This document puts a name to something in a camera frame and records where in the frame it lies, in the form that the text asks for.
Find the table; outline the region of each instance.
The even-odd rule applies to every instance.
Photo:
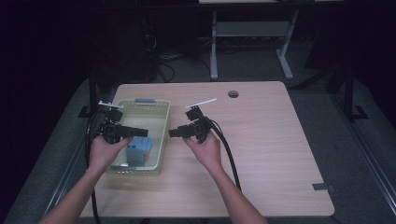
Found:
[[[316,0],[313,2],[331,2],[343,0]],[[200,0],[200,4],[231,4],[231,3],[277,3],[276,0]],[[288,21],[217,21],[216,11],[213,12],[212,21],[212,46],[210,52],[210,78],[219,78],[218,63],[216,56],[216,37],[218,36],[284,36],[285,41],[280,49],[276,50],[276,56],[282,67],[286,79],[293,79],[286,59],[286,51],[293,34],[294,25],[297,21],[299,10],[296,9]]]
[[[229,91],[239,96],[231,98]],[[215,120],[233,153],[242,191],[266,217],[330,216],[334,212],[304,131],[281,82],[121,85],[121,99],[171,102],[169,129],[190,123],[185,105],[200,105]],[[225,150],[222,163],[233,178]],[[219,190],[180,138],[167,138],[158,176],[104,174],[96,185],[101,217],[227,217]],[[88,202],[82,217],[92,217]]]

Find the white marker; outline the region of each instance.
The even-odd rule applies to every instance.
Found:
[[[111,106],[111,107],[116,107],[116,108],[121,108],[121,109],[123,109],[123,105],[113,105],[113,104],[111,104],[111,103],[106,104],[106,103],[103,103],[103,101],[99,101],[99,105],[107,105],[107,106]]]
[[[213,102],[213,101],[216,101],[216,100],[218,100],[216,97],[214,97],[213,99],[210,99],[210,100],[207,100],[207,101],[202,101],[202,102],[195,102],[195,104],[192,104],[192,105],[186,105],[186,107],[185,108],[189,108],[189,107],[193,107],[193,106],[196,106],[196,105],[203,105],[203,104],[207,104],[207,103],[210,103],[210,102]]]

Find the finger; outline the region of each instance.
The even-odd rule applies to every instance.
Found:
[[[132,141],[132,139],[134,139],[134,138],[133,137],[124,138],[121,141],[119,141],[118,143],[113,144],[113,147],[121,150],[124,147],[126,147]]]
[[[95,141],[95,140],[96,141],[105,141],[105,138],[101,134],[99,134],[95,138],[93,138],[92,141]]]
[[[209,131],[209,132],[207,133],[206,138],[216,138],[216,136],[212,133],[212,131]]]
[[[196,145],[196,143],[194,143],[194,141],[192,141],[190,138],[183,138],[183,141],[191,149],[193,149],[195,147],[195,145]]]

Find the table leg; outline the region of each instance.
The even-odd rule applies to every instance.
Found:
[[[216,11],[213,12],[212,21],[212,51],[210,52],[210,80],[218,80],[218,59],[216,58]]]
[[[291,39],[291,35],[293,34],[294,25],[297,21],[299,10],[294,10],[290,19],[290,23],[288,26],[288,30],[285,35],[285,43],[283,44],[281,49],[276,50],[277,58],[279,59],[280,65],[282,66],[283,73],[285,74],[286,79],[293,79],[293,73],[290,71],[290,67],[288,61],[286,60],[286,50],[288,49],[289,42]]]

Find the black cable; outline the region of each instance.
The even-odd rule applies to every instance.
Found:
[[[210,67],[209,67],[209,65],[207,65],[207,63],[204,62],[204,60],[197,59],[197,61],[200,62],[200,63],[202,63],[202,64],[206,67],[207,71],[208,71],[209,74],[210,74]]]
[[[230,160],[231,169],[233,170],[233,179],[235,180],[235,185],[242,192],[241,183],[239,182],[238,172],[236,171],[235,162],[233,161],[233,154],[231,153],[230,146],[228,145],[228,142],[225,139],[221,128],[217,127],[219,125],[214,120],[209,119],[208,117],[202,116],[202,115],[201,115],[201,118],[205,119],[206,122],[208,122],[210,124],[212,129],[215,131],[215,133],[218,135],[219,139],[223,143],[223,145],[225,147],[225,151],[227,152],[227,155],[228,155],[228,159]]]
[[[165,73],[160,68],[158,69],[158,73],[160,74],[161,78],[163,79],[163,82],[165,82],[165,83],[171,82],[172,79],[175,77],[175,69],[172,66],[165,64],[165,63],[158,63],[158,65],[168,67],[172,71],[171,77],[166,78]]]
[[[87,132],[85,135],[85,164],[86,164],[87,169],[90,166],[90,153],[91,153],[91,141],[92,141],[92,139],[91,139],[92,121],[98,115],[98,113],[101,113],[101,112],[94,113],[88,119],[88,124],[87,124]],[[97,205],[96,205],[95,189],[93,189],[93,191],[92,191],[91,198],[92,198],[92,211],[93,211],[93,216],[94,216],[95,222],[97,224],[101,224],[99,214],[98,214]]]

